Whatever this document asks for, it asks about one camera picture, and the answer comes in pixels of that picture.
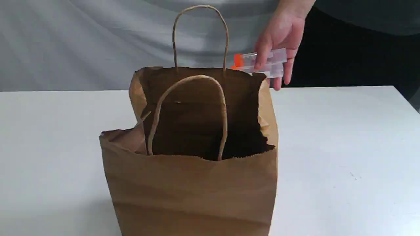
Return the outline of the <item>person's hand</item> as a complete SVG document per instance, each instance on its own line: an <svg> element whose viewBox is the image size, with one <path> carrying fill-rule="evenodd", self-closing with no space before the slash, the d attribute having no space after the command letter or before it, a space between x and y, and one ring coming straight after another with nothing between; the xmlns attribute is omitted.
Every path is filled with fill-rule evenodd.
<svg viewBox="0 0 420 236"><path fill-rule="evenodd" d="M269 52L285 49L287 61L284 63L282 78L272 78L274 90L291 82L293 65L303 39L305 20L314 6L314 0L281 0L255 45L257 53L255 70L266 64Z"/></svg>

